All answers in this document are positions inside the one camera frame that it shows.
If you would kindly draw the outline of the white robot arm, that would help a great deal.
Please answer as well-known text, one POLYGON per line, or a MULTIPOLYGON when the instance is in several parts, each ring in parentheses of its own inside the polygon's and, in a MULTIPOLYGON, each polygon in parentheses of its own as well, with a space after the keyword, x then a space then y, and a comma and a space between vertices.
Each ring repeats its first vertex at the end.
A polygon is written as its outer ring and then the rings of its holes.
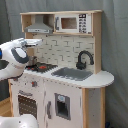
MULTIPOLYGON (((7 61, 8 65, 0 70, 0 81, 20 77, 29 61, 26 49, 41 43, 41 39, 19 38, 1 44, 0 60, 7 61)), ((39 128, 39 126, 33 115, 23 114, 19 117, 0 116, 0 128, 39 128)))

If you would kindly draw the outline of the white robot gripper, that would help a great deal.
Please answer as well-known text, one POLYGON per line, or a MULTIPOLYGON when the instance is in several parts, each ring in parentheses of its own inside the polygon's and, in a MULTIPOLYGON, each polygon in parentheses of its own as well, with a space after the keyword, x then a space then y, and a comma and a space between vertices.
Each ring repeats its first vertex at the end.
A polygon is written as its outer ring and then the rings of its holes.
POLYGON ((34 47, 38 46, 42 43, 41 39, 23 39, 21 41, 21 46, 22 47, 34 47))

